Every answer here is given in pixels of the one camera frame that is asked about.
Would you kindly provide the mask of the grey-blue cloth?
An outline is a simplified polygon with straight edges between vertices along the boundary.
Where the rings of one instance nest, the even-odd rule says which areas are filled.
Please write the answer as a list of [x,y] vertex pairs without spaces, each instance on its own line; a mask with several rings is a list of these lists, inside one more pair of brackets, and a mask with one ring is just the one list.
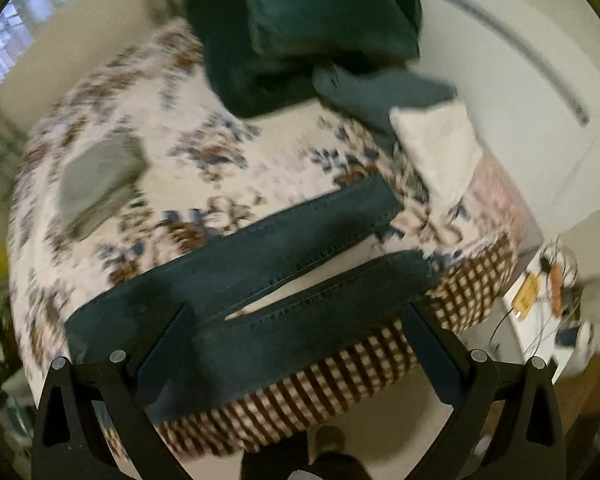
[[389,156],[398,142],[391,127],[393,107],[427,108],[457,96],[452,84],[428,79],[406,68],[355,76],[341,67],[314,70],[312,76],[318,97],[328,106],[355,119],[372,135],[374,142]]

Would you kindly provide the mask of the white bedside table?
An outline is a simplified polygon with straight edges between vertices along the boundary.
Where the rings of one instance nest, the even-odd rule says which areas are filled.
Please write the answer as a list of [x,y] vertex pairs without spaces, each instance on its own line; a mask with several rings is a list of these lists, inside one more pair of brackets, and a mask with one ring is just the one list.
[[494,307],[486,351],[503,362],[553,361],[555,379],[580,374],[594,353],[581,296],[574,252],[558,238],[544,244]]

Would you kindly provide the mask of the folded grey garment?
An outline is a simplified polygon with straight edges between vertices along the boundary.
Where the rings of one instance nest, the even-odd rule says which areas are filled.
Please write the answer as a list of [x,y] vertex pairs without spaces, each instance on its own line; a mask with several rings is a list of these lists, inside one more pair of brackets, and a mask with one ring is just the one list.
[[66,166],[59,182],[58,217],[70,240],[85,240],[134,196],[149,164],[143,142],[118,133]]

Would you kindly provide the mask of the dark blue denim jeans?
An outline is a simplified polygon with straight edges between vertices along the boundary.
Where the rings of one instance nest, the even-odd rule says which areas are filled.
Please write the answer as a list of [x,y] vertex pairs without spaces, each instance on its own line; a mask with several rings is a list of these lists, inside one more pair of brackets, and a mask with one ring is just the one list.
[[154,422],[234,402],[329,358],[439,281],[418,250],[359,263],[251,314],[244,307],[383,231],[401,204],[381,176],[216,238],[84,304],[65,325],[76,364],[142,359],[136,398]]

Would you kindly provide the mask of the white pillow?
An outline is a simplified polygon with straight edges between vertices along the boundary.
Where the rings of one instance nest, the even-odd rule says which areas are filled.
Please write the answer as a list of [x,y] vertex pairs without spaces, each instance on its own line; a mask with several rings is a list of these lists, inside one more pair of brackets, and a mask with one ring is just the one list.
[[447,214],[467,192],[483,156],[465,103],[393,107],[389,122],[426,186],[431,208]]

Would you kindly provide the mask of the white headboard with grey stripe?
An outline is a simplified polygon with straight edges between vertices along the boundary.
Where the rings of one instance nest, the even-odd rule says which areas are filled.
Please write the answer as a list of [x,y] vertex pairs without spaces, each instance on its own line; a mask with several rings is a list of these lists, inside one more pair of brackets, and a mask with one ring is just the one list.
[[600,209],[600,72],[524,0],[422,0],[418,70],[452,81],[546,234]]

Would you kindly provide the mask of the dark green plush blanket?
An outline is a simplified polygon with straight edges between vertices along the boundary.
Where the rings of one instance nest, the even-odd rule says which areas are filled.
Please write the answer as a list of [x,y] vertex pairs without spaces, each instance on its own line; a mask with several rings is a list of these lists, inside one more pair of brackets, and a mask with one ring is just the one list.
[[317,67],[355,74],[416,60],[420,0],[187,0],[210,88],[238,118],[315,96]]

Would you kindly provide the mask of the floral bedspread on bed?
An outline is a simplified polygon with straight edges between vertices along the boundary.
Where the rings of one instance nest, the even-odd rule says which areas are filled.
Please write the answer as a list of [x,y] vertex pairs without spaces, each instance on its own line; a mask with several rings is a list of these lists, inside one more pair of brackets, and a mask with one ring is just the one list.
[[[62,174],[118,133],[143,142],[149,166],[126,204],[85,240],[70,240],[58,217]],[[321,102],[253,120],[230,114],[210,89],[201,44],[183,21],[124,50],[38,121],[17,177],[9,291],[33,395],[41,395],[54,359],[72,361],[65,325],[84,304],[216,238],[373,176],[384,178],[401,204],[389,225],[244,313],[359,263],[418,250],[439,278],[419,298],[440,323],[461,333],[482,322],[516,273],[522,246],[538,232],[493,156],[483,157],[466,194],[440,216],[403,152],[389,156],[361,124]],[[254,451],[307,430],[415,366],[401,310],[356,344],[275,384],[208,412],[152,422],[186,458]]]

